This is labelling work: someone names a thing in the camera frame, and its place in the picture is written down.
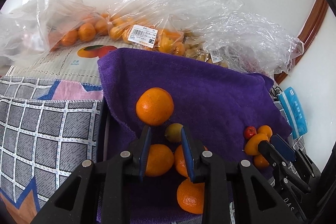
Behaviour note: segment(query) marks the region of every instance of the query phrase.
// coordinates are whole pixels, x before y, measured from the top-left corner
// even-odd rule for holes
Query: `silver screw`
[[[240,163],[244,167],[249,167],[251,165],[251,163],[248,160],[242,160]]]
[[[120,153],[120,156],[122,157],[122,158],[127,158],[127,157],[129,157],[131,155],[131,153],[129,152],[129,151],[122,151],[121,153]]]
[[[210,158],[212,156],[212,152],[205,150],[202,152],[203,157]]]
[[[83,162],[82,162],[82,166],[83,167],[89,167],[91,165],[91,160],[84,160]]]

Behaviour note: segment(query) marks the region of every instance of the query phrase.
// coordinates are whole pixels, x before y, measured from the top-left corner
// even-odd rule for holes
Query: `blue tissue package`
[[[307,121],[295,90],[290,86],[278,95],[287,115],[290,126],[293,128],[293,139],[307,133]]]

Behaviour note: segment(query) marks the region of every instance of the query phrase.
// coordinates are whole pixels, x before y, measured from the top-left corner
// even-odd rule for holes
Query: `red fruit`
[[[255,129],[255,127],[247,127],[244,130],[244,138],[246,140],[249,140],[250,138],[252,138],[256,134],[257,134],[257,130]]]
[[[99,52],[98,52],[98,57],[99,58],[102,58],[104,55],[106,55],[108,52],[110,51],[114,51],[116,50],[117,48],[114,47],[114,46],[104,46],[104,47],[101,47],[99,49]]]

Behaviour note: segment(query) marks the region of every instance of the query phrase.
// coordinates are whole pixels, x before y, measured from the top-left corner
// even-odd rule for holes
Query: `purple cloth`
[[[171,123],[188,125],[194,138],[228,161],[252,160],[242,150],[247,126],[269,125],[287,139],[292,129],[269,95],[273,81],[220,66],[159,52],[120,48],[98,61],[104,96],[115,121],[110,125],[108,158],[127,149],[144,126],[135,114],[138,98],[152,87],[168,91],[174,113],[153,128],[152,143],[178,144],[164,138]],[[265,172],[270,178],[271,172]],[[132,223],[168,223],[198,217],[177,204],[176,191],[185,178],[174,168],[163,176],[128,185]]]

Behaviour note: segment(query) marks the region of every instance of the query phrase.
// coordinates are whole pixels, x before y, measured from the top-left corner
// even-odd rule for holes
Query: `wooden trim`
[[[308,50],[310,45],[312,44],[314,38],[316,37],[318,31],[321,28],[322,22],[326,16],[328,10],[328,2],[326,0],[316,0],[315,4],[310,12],[310,15],[301,31],[298,35],[298,38],[304,44],[304,53],[295,59],[295,64],[297,64],[305,52]],[[275,81],[280,84],[285,78],[287,74],[282,72],[274,76]]]

